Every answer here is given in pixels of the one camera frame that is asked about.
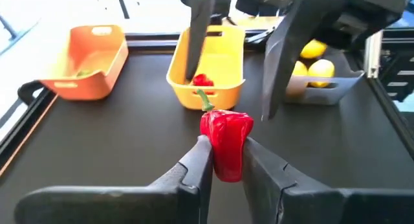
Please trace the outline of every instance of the lemon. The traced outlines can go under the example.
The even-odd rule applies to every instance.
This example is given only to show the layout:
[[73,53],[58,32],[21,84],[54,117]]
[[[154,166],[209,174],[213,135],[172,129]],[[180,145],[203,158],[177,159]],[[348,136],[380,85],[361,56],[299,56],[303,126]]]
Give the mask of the lemon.
[[304,76],[308,74],[306,65],[302,62],[296,62],[295,68],[293,69],[292,77],[289,80],[289,84],[286,87],[286,95],[288,96],[298,96],[302,95],[308,83],[306,79],[303,79]]
[[306,59],[317,58],[318,56],[322,56],[325,52],[327,45],[321,43],[315,39],[312,39],[306,46],[302,49],[300,56]]
[[[318,60],[313,63],[308,70],[308,76],[332,78],[335,75],[335,65],[329,60]],[[311,86],[323,88],[329,85],[329,82],[311,82]]]

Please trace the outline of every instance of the orange basket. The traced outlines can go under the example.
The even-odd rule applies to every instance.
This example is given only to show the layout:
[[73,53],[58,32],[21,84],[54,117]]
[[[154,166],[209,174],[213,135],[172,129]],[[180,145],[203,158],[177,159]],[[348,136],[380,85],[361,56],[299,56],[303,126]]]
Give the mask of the orange basket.
[[127,56],[119,26],[75,27],[57,66],[40,82],[67,100],[101,99],[112,91]]
[[204,73],[214,81],[213,87],[194,86],[186,81],[186,58],[190,29],[179,38],[169,65],[167,82],[172,86],[180,103],[188,109],[201,110],[202,89],[215,105],[215,109],[230,109],[239,101],[243,78],[243,43],[245,31],[235,26],[211,25],[207,29],[202,54],[195,75]]

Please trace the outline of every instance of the yellow basket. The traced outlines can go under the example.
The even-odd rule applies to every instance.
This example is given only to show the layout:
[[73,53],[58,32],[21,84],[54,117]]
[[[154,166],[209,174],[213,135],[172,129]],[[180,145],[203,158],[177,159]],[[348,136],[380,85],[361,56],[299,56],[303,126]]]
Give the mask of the yellow basket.
[[240,97],[243,79],[243,43],[245,31],[235,26],[209,26],[195,75],[204,73],[214,81],[213,87],[194,86],[186,81],[186,57],[190,29],[179,38],[169,65],[167,81],[173,87],[180,103],[188,109],[201,109],[202,89],[216,109],[234,107]]

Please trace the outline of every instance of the small red pepper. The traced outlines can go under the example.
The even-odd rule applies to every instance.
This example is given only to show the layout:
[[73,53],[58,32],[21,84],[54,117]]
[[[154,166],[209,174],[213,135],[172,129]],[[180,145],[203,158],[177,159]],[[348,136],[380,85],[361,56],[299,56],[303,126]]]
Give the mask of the small red pepper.
[[199,74],[193,78],[193,85],[196,86],[214,86],[214,82],[207,78],[205,74]]
[[224,182],[241,180],[243,144],[253,128],[254,120],[247,113],[214,110],[202,90],[197,93],[203,100],[200,131],[206,135],[213,146],[214,171]]

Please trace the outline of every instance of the gray basket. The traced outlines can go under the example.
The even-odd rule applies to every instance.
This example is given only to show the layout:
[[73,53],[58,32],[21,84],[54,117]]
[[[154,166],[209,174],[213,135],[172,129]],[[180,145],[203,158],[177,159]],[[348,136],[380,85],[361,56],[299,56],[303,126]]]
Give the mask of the gray basket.
[[[292,76],[287,87],[285,101],[299,104],[335,105],[363,77],[363,71],[352,71],[342,51],[327,49],[323,59],[333,62],[333,78]],[[324,88],[306,87],[309,82],[329,82]]]

